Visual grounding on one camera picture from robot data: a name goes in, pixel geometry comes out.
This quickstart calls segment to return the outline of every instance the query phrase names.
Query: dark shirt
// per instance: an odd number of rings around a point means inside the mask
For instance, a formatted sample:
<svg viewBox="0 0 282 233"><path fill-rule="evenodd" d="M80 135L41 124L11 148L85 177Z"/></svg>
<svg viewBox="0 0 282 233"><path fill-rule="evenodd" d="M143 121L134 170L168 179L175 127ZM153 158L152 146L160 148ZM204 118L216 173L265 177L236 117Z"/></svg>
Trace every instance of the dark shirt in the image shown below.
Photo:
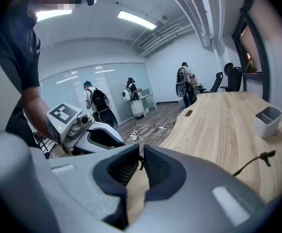
<svg viewBox="0 0 282 233"><path fill-rule="evenodd" d="M37 65L40 41L33 30L35 24L36 18L27 14L27 4L10 8L0 24L0 66L21 95L23 90L39 86ZM5 130L20 136L30 147L36 147L23 113L22 97Z"/></svg>
<svg viewBox="0 0 282 233"><path fill-rule="evenodd" d="M136 88L136 85L135 85L134 83L130 86L130 90L131 90L131 92L132 92L132 94L133 94L133 99L139 100L139 96L138 96L138 94L135 92L135 91L137 91L138 89Z"/></svg>

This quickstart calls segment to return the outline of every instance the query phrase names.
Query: floor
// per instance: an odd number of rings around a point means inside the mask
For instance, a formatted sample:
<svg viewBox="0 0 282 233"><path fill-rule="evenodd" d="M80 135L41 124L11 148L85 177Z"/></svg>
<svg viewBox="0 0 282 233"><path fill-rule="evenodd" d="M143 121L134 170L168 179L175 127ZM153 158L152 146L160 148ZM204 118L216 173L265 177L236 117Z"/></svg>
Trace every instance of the floor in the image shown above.
<svg viewBox="0 0 282 233"><path fill-rule="evenodd" d="M141 136L145 136L148 134L148 131L151 129L149 125L153 126L153 129L150 133L157 133L160 129L156 127L156 125L168 125L169 129L165 131L160 131L161 136L157 134L149 135L147 139L142 142L139 142L140 145L140 154L143 155L143 146L145 144L158 146L161 144L166 137L169 135L171 130L174 127L174 123L176 121L176 117L181 113L184 109L178 103L162 103L157 105L157 110L150 111L146 114L146 117L142 119L132 119L128 122L120 125L116 131L120 134L122 139L126 144L129 144L129 136L133 133L134 128L139 125L145 124L147 125L144 129L141 129ZM59 158L59 157L67 157L68 155L62 150L59 145L56 145L51 151L50 158Z"/></svg>

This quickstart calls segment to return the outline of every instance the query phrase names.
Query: wooden desk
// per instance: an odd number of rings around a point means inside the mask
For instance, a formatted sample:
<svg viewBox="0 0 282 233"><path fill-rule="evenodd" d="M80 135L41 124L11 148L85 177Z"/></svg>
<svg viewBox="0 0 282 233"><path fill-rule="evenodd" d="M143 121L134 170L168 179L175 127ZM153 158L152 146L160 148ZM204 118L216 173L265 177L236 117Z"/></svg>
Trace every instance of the wooden desk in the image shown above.
<svg viewBox="0 0 282 233"><path fill-rule="evenodd" d="M268 105L249 92L198 94L196 103L177 117L160 147L212 161L231 174L262 152L276 150L271 167L257 160L237 176L269 202L282 194L282 120L277 132L267 139L252 130L254 115ZM147 189L145 172L137 171L127 186L130 222L141 213Z"/></svg>

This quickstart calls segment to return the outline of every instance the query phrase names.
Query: dark hair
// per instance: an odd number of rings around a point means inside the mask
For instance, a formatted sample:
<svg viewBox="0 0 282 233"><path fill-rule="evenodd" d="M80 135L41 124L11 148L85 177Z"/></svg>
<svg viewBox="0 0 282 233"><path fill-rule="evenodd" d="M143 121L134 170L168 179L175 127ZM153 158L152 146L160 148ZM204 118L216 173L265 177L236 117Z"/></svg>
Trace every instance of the dark hair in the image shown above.
<svg viewBox="0 0 282 233"><path fill-rule="evenodd" d="M128 79L126 88L128 88L131 83L133 83L133 78Z"/></svg>
<svg viewBox="0 0 282 233"><path fill-rule="evenodd" d="M87 87L87 86L92 86L91 82L86 81L86 82L84 83L84 88Z"/></svg>

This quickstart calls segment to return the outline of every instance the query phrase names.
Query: jeans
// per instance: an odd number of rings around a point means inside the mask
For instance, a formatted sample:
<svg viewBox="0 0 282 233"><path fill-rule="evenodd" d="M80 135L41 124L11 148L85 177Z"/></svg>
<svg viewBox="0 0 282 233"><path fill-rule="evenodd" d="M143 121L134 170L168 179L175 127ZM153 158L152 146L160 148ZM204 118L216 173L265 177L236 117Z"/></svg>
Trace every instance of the jeans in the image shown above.
<svg viewBox="0 0 282 233"><path fill-rule="evenodd" d="M188 82L185 82L185 87L186 87L186 93L183 97L183 100L184 100L185 108L187 108L189 107L189 100L191 105L194 103L193 102L194 91L193 88L191 87L191 84Z"/></svg>

